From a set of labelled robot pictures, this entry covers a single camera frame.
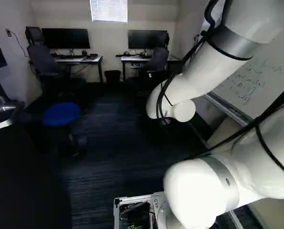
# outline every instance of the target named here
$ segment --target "keyboard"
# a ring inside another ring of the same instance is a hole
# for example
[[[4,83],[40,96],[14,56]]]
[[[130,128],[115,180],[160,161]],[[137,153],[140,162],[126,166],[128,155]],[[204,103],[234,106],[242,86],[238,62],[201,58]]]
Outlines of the keyboard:
[[[82,61],[93,61],[97,58],[98,56],[87,56],[87,57],[84,57],[82,59]]]
[[[75,56],[68,56],[68,55],[63,55],[63,56],[58,56],[60,59],[63,59],[63,60],[70,60],[70,59],[75,59],[75,58],[83,58],[83,56],[78,56],[78,55],[75,55]]]

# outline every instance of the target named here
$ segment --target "white desk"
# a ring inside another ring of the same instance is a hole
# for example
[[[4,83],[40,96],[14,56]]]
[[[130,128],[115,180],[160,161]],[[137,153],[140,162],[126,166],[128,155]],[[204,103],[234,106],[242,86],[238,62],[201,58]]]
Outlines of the white desk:
[[[141,58],[139,56],[123,56],[121,58],[122,64],[123,64],[123,82],[126,80],[126,63],[127,62],[147,62],[150,61],[150,58]],[[174,57],[168,57],[167,59],[167,68],[169,69],[170,63],[177,63],[180,60]]]
[[[98,56],[94,60],[83,60],[83,59],[84,57],[73,58],[73,59],[61,59],[59,57],[55,57],[56,62],[67,64],[69,66],[70,72],[71,72],[72,65],[74,63],[79,63],[79,64],[86,63],[86,64],[98,65],[99,80],[100,80],[100,83],[103,83],[103,72],[102,72],[102,64],[101,64],[103,60],[103,56]]]
[[[123,56],[121,61],[129,61],[129,62],[145,62],[145,61],[150,61],[150,58],[141,58],[139,56]],[[167,59],[168,62],[172,62],[172,61],[175,61],[175,62],[178,62],[179,59],[176,59],[174,57],[168,57]]]

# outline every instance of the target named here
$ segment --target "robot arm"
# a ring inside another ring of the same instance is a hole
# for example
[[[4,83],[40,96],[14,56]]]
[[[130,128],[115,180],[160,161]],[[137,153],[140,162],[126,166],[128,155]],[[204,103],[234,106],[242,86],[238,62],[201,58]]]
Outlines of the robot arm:
[[[164,116],[190,120],[195,114],[192,98],[213,90],[283,29],[284,0],[233,0],[229,10],[225,25],[204,43],[189,69],[170,83],[165,94],[171,105],[163,97]],[[147,102],[153,119],[160,90],[161,85]],[[209,228],[224,212],[262,198],[284,198],[284,107],[262,123],[260,133],[279,163],[251,130],[229,151],[183,161],[167,171],[166,198],[184,228]]]
[[[277,0],[234,0],[225,25],[219,26],[204,43],[189,69],[171,82],[162,101],[165,117],[180,122],[195,114],[193,98],[202,96],[222,83],[251,59],[257,47],[269,43],[283,28],[277,17],[281,7]],[[147,114],[157,118],[156,104],[161,85],[156,87],[147,102]]]

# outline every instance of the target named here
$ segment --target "black office chair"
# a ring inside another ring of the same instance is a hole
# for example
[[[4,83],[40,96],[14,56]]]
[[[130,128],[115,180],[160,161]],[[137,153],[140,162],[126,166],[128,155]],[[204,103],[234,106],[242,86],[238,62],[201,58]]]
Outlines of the black office chair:
[[[155,86],[168,77],[165,70],[169,51],[166,48],[156,48],[150,61],[138,69],[138,77],[128,79],[126,82],[138,94],[149,94]]]
[[[29,45],[44,44],[44,37],[39,27],[26,26],[25,35]]]
[[[70,78],[69,73],[59,67],[46,46],[30,45],[27,47],[27,52],[31,64],[36,69],[36,75],[44,94],[53,99],[60,94],[65,97],[69,97],[69,94],[75,97],[82,93],[86,81]]]

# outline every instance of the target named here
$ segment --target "floor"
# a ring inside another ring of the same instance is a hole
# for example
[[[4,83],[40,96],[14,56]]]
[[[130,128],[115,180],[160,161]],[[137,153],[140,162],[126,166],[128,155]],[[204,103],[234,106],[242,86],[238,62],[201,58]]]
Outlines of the floor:
[[[185,124],[161,127],[146,118],[145,101],[123,88],[89,85],[86,96],[88,108],[72,128],[87,136],[87,152],[55,170],[70,195],[73,229],[111,229],[114,198],[162,191],[165,171],[204,146]]]

